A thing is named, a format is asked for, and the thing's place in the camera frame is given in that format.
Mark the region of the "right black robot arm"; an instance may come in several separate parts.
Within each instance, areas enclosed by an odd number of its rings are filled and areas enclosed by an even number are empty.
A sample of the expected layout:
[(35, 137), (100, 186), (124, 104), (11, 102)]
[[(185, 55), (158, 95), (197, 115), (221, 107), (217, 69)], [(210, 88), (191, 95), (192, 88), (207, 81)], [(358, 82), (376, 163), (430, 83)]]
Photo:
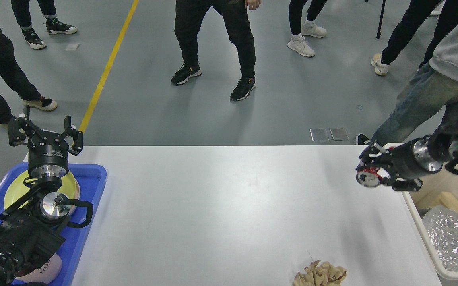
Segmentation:
[(458, 174), (458, 103), (446, 108), (432, 135), (386, 147), (370, 143), (360, 154), (356, 180), (362, 186), (390, 186), (394, 191), (419, 191), (422, 177), (445, 168)]

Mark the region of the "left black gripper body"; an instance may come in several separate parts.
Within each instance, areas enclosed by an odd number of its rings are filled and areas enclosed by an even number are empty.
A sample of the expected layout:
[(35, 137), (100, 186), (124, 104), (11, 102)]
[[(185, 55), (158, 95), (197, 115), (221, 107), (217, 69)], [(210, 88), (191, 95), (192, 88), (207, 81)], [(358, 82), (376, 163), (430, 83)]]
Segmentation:
[(58, 177), (69, 173), (68, 149), (65, 141), (57, 144), (29, 142), (28, 174), (33, 178)]

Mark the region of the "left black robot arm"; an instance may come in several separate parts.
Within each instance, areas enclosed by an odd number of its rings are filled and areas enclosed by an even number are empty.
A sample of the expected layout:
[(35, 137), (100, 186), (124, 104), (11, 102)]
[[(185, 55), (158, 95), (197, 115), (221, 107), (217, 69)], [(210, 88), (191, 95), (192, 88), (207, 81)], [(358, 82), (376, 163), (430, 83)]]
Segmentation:
[(65, 242), (65, 227), (84, 228), (91, 222), (91, 202), (69, 199), (59, 192), (69, 173), (68, 154), (83, 149), (83, 132), (66, 116), (62, 133), (42, 130), (24, 112), (8, 123), (9, 145), (28, 148), (28, 192), (0, 214), (0, 286), (9, 286), (23, 269), (40, 268)]

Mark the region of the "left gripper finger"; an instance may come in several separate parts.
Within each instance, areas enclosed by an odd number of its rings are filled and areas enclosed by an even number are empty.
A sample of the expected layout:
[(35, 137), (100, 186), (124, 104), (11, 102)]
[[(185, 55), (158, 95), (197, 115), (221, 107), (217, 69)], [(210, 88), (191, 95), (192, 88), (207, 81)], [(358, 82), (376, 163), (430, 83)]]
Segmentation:
[[(54, 144), (59, 146), (60, 150), (66, 154), (66, 152), (77, 156), (83, 150), (83, 132), (75, 129), (72, 125), (71, 116), (66, 116), (64, 119), (65, 130), (61, 134), (57, 135), (54, 140)], [(70, 137), (72, 144), (69, 145), (66, 139)]]
[(45, 141), (45, 132), (35, 125), (29, 116), (30, 106), (26, 105), (19, 116), (15, 116), (9, 121), (8, 141), (10, 146), (29, 145), (33, 138), (37, 142), (43, 143)]

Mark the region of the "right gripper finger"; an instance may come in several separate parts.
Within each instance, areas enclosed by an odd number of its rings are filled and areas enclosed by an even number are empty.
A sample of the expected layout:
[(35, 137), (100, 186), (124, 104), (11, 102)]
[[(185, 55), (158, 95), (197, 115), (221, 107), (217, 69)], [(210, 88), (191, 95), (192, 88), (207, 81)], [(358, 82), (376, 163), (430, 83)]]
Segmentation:
[(373, 172), (371, 170), (384, 169), (388, 173), (392, 170), (392, 148), (385, 148), (377, 141), (372, 141), (359, 155), (360, 163), (356, 167), (357, 172)]
[(418, 192), (423, 185), (420, 178), (404, 179), (398, 176), (380, 178), (380, 183), (390, 186), (394, 191)]

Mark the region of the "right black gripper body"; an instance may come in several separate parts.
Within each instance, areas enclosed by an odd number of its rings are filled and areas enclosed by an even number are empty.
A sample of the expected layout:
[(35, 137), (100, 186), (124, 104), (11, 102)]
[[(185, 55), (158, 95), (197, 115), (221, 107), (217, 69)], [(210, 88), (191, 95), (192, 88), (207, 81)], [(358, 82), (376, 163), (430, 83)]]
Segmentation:
[(429, 137), (416, 138), (389, 148), (392, 169), (389, 174), (405, 180), (440, 172), (443, 162), (434, 159), (428, 149)]

